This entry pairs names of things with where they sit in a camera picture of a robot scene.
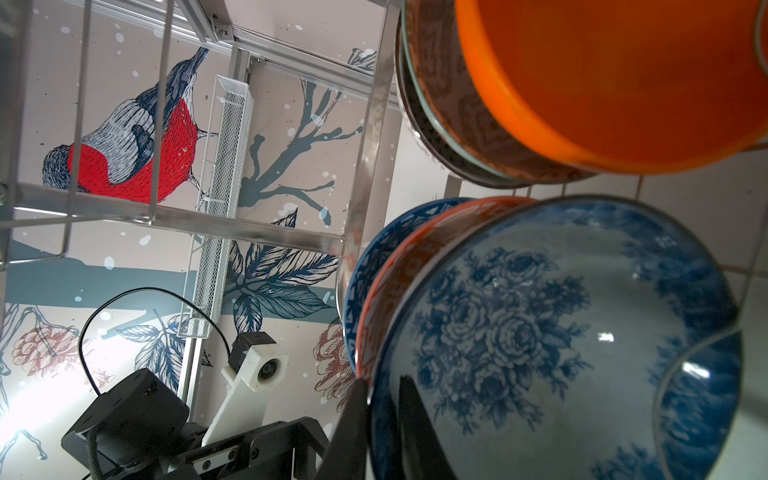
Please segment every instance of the bowl rim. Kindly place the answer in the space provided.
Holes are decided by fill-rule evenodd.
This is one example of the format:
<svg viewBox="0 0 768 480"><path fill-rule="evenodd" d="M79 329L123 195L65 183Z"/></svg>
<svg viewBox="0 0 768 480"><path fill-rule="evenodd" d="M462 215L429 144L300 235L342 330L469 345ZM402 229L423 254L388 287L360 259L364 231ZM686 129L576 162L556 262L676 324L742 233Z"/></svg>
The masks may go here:
<svg viewBox="0 0 768 480"><path fill-rule="evenodd" d="M508 221L512 217L525 215L527 212L533 209L545 209L553 204L559 204L559 203L577 203L577 202L608 202L614 205L620 205L622 207L634 207L634 208L640 208L643 211L647 212L648 216L655 217L661 221L668 222L672 227L678 229L680 231L680 234L692 239L695 241L695 243L698 245L698 247L701 250L702 258L704 258L710 265L714 267L714 269L719 273L719 276L722 280L723 285L726 287L725 294L727 295L726 300L734 307L734 313L733 318L730 325L724 326L720 331L724 331L727 329L730 329L733 327L733 325L736 325L738 323L738 317L740 314L740 310L738 307L738 304L736 300L733 297L733 292L730 288L729 283L727 282L727 279L723 273L723 270L720 268L719 263L716 261L714 255L710 252L710 250L707 248L706 245L704 245L703 242L699 240L699 238L694 234L694 232L683 225L680 221L673 218L671 215L663 212L662 210L657 209L656 207L652 207L651 205L645 204L643 202L640 202L638 200L631 200L628 198L623 197L615 197L612 195L603 195L603 194L579 194L579 195L568 195L566 197L553 197L547 200L540 200L534 204L531 205L522 205L511 212L509 212L506 215L501 215L494 220L491 220L482 226L480 226L476 230L469 231L468 233L460 236L453 242L451 242L449 245L445 246L440 252L438 252L419 272L419 274L414 278L414 280L411 282L410 287L406 290L406 292L402 296L402 300L400 301L400 304L397 306L393 316L392 316L392 322L389 324L389 327L387 329L385 340L382 344L382 348L379 351L379 356L376 359L376 366L373 370L373 374L371 377L371 383L370 387L367 392L367 402L369 405L369 408L371 409L371 414L369 415L369 418L367 422L369 423L370 433L370 442L371 442L371 463L372 463L372 469L374 473L375 478L379 478L376 476L376 473L378 470L380 470L380 466L377 467L377 457L373 454L373 439L375 438L374 435L374 422L376 419L374 418L374 411L373 411L373 405L374 402L376 402L376 393L378 392L378 388L381 388L380 385L377 385L377 379L379 378L379 375L382 371L383 367L383 359L386 354L386 350L390 348L390 344L392 342L392 333L394 329L398 328L399 324L405 321L402 317L403 311L407 310L411 303L415 301L415 295L426 285L426 281L434 274L434 272L443 266L446 261L452 256L452 254L457 250L462 248L464 245L466 245L468 242L472 240L473 237L482 235L485 231L490 230L501 223L504 223ZM743 377L744 375L744 368L743 368L743 349L740 353L740 361L741 361L741 371L740 376ZM734 411L734 415L731 418L730 426L728 433L725 435L723 444L721 445L720 451L718 452L718 455L716 457L716 460L713 464L713 466L717 463L718 459L720 458L720 455L722 454L724 450L724 446L730 437L730 434L733 431L733 421L736 418L736 412Z"/></svg>

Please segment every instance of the blue floral bowl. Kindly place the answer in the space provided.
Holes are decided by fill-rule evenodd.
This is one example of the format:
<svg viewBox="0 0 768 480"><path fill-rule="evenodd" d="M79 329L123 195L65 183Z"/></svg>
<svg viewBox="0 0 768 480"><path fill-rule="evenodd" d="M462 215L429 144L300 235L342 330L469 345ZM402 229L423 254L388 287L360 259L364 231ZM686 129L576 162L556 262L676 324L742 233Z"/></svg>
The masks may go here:
<svg viewBox="0 0 768 480"><path fill-rule="evenodd" d="M737 317L690 231L594 196L516 210L460 239L403 298L373 380L379 479L413 466L403 459L419 448L407 426L416 396L442 450L430 458L456 478L664 480L653 432L661 378ZM676 480L706 478L740 378L736 334L684 363L664 392L660 438Z"/></svg>
<svg viewBox="0 0 768 480"><path fill-rule="evenodd" d="M349 354L349 364L355 370L355 341L357 326L360 322L362 305L366 302L368 290L379 273L381 267L392 255L400 242L408 235L426 223L429 219L450 210L456 205L463 204L471 198L442 198L433 200L416 208L408 210L393 221L389 222L379 232L357 261L352 276L349 278L349 288L344 301L344 345Z"/></svg>

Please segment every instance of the metal wire rack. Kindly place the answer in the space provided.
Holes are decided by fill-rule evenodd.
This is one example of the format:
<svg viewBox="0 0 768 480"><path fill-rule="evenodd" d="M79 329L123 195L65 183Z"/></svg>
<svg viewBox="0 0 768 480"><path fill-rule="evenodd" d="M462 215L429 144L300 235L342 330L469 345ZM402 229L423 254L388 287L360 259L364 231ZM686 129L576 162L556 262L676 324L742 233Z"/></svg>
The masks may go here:
<svg viewBox="0 0 768 480"><path fill-rule="evenodd" d="M179 10L173 2L159 8L161 3L141 0L68 0L82 3L83 29L81 62L78 81L78 106L74 118L74 160L71 165L73 178L78 178L80 153L82 149L82 128L84 99L86 92L86 71L88 68L88 49L91 13L94 10L114 16L130 18L133 22L144 23L163 28L161 60L158 72L158 104L164 103L165 78L168 73L168 51L171 33L195 38L206 46L217 50L229 49L229 77L248 82L254 65L268 65L287 71L302 78L311 78L320 84L343 88L349 94L368 99L364 117L364 129L359 147L359 159L353 182L346 229L343 234L335 235L324 232L278 227L267 223L242 220L229 216L214 216L203 211L182 210L158 204L158 183L160 146L163 135L163 111L158 109L155 118L153 175L151 181L151 200L149 204L138 204L128 200L111 197L96 197L78 191L78 182L71 182L68 190L55 190L35 184L18 181L19 145L21 141L21 122L25 93L26 44L31 9L27 0L8 0L7 8L0 12L6 25L20 25L19 28L0 29L0 43L4 55L4 71L0 88L0 270L11 263L29 263L62 258L67 255L71 237L71 226L75 222L92 220L113 220L123 223L135 223L167 230L195 233L205 237L217 237L246 242L280 245L301 250L312 250L340 256L336 282L337 304L343 305L347 286L356 265L362 243L362 230L369 206L373 172L382 137L384 116L387 108L398 108L396 88L392 83L394 73L394 54L396 26L402 6L402 0L376 2L385 9L382 34L378 48L379 57L376 69L371 75L360 68L343 64L331 58L316 55L305 49L288 45L285 42L248 31L245 28L229 25L219 20L208 18L200 6L199 0L177 0ZM749 150L768 148L768 143L757 144ZM238 147L237 155L242 156ZM635 198L641 195L644 179L639 178ZM451 191L458 192L459 183L449 178ZM567 193L564 184L561 195ZM516 194L531 196L531 188L520 190ZM15 210L32 210L50 217L38 219L16 219ZM16 227L64 224L59 253L35 259L11 259L8 256L11 231ZM754 273L757 250L748 271ZM187 367L182 375L179 388L180 396L188 405L194 401L197 375L196 365Z"/></svg>

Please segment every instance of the flower illustration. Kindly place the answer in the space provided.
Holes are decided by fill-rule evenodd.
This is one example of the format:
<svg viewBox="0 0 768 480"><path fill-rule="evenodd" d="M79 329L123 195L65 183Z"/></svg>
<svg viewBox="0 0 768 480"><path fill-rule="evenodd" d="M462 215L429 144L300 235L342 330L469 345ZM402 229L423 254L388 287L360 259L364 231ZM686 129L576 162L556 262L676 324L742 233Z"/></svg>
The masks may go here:
<svg viewBox="0 0 768 480"><path fill-rule="evenodd" d="M590 306L589 293L581 278L545 277L557 265L544 253L497 248L464 261L432 279L415 312L417 381L437 395L435 417L449 413L465 434L515 414L533 429L543 416L525 398L535 378L565 399L568 382L592 368L578 352L563 358L589 325L560 325Z"/></svg>
<svg viewBox="0 0 768 480"><path fill-rule="evenodd" d="M522 313L499 311L485 335L488 353L499 365L525 365L541 350L541 330L535 319Z"/></svg>
<svg viewBox="0 0 768 480"><path fill-rule="evenodd" d="M38 380L56 376L79 364L78 337L76 329L36 326L16 340L12 353L13 363L22 366L28 376Z"/></svg>
<svg viewBox="0 0 768 480"><path fill-rule="evenodd" d="M317 360L317 374L323 376L315 384L317 392L323 392L324 399L341 399L336 411L344 410L346 396L355 379L355 373L349 364L349 356L344 346L344 332L341 320L336 318L320 334L313 350Z"/></svg>

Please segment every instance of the red bird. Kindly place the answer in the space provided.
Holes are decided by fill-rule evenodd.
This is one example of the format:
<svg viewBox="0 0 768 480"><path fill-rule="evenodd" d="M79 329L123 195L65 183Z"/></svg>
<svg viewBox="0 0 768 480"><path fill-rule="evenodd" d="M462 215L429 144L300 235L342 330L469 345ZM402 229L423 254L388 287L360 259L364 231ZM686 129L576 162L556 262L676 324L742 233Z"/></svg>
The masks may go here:
<svg viewBox="0 0 768 480"><path fill-rule="evenodd" d="M158 201L186 180L197 186L192 163L197 139L205 133L192 117L192 87L207 54L207 48L199 48L192 58L177 63L165 81ZM83 137L79 191L149 203L156 109L157 85L118 105L96 131ZM73 150L73 145L61 145L48 152L45 185L69 188Z"/></svg>

